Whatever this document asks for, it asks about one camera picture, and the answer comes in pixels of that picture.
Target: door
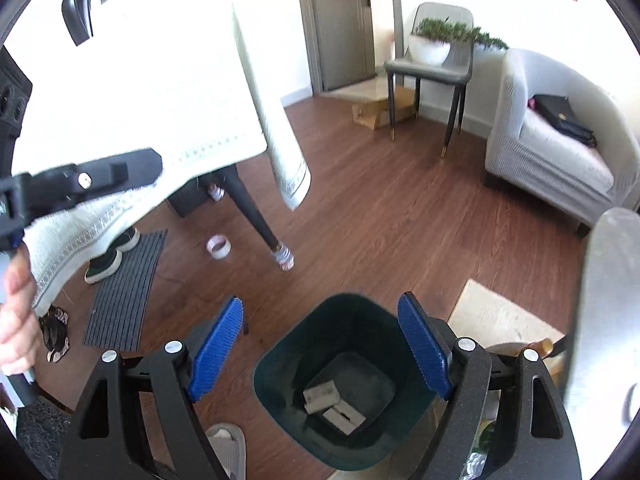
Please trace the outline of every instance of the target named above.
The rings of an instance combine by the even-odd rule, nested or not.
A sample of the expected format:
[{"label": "door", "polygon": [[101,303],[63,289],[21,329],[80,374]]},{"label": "door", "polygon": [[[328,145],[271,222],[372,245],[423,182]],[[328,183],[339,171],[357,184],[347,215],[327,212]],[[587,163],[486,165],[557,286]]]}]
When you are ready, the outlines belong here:
[{"label": "door", "polygon": [[322,90],[375,76],[370,0],[311,1]]}]

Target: hand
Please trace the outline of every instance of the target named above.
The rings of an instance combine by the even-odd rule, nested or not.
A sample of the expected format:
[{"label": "hand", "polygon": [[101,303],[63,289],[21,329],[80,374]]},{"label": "hand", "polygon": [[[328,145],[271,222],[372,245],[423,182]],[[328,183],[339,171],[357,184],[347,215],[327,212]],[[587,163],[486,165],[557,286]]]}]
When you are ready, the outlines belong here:
[{"label": "hand", "polygon": [[0,367],[8,376],[32,367],[40,345],[40,327],[31,308],[36,281],[24,243],[7,267],[4,290],[6,303],[0,307]]}]

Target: wooden floor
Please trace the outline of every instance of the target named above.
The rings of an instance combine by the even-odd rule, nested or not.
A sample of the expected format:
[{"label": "wooden floor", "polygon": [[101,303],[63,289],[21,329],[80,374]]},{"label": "wooden floor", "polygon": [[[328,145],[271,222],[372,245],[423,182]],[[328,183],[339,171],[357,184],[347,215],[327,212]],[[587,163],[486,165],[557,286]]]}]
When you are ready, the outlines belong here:
[{"label": "wooden floor", "polygon": [[[515,188],[482,186],[479,137],[454,134],[442,161],[439,123],[399,124],[392,144],[386,130],[354,125],[348,102],[313,98],[287,113],[312,174],[300,208],[291,212],[282,202],[266,156],[239,171],[293,250],[295,268],[279,270],[228,198],[182,220],[161,205],[138,225],[143,232],[169,229],[141,351],[185,336],[225,296],[239,296],[250,333],[239,336],[214,390],[196,405],[202,424],[242,427],[249,479],[323,480],[329,468],[278,428],[252,389],[257,360],[313,307],[336,292],[357,291],[394,311],[398,297],[412,290],[432,316],[447,319],[473,278],[564,331],[582,249],[575,221]],[[214,233],[231,240],[225,260],[213,261],[204,250]],[[71,408],[102,352],[81,344],[96,290],[80,273],[68,282],[56,304],[70,314],[71,350],[58,364],[42,353],[36,367],[40,384]],[[145,417],[154,453],[166,460],[150,406]]]}]

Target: armchair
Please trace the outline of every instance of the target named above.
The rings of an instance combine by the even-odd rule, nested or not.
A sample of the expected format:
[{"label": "armchair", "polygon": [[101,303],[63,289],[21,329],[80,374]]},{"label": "armchair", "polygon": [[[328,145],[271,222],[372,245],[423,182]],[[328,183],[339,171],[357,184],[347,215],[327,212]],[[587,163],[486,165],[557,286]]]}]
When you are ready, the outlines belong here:
[{"label": "armchair", "polygon": [[[560,134],[527,108],[535,94],[567,96],[597,147]],[[635,209],[640,200],[640,148],[612,99],[575,70],[529,50],[504,56],[484,167],[588,226],[610,208]]]}]

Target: black mat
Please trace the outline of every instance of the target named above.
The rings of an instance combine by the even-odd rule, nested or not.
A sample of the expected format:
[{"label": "black mat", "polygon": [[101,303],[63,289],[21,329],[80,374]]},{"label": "black mat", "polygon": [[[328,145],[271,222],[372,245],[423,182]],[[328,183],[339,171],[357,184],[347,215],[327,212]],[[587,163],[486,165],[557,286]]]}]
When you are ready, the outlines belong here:
[{"label": "black mat", "polygon": [[18,443],[47,479],[58,478],[62,445],[70,425],[71,415],[41,397],[18,412]]},{"label": "black mat", "polygon": [[142,235],[135,248],[122,255],[117,272],[100,282],[85,345],[135,352],[151,282],[162,253],[166,231]]}]

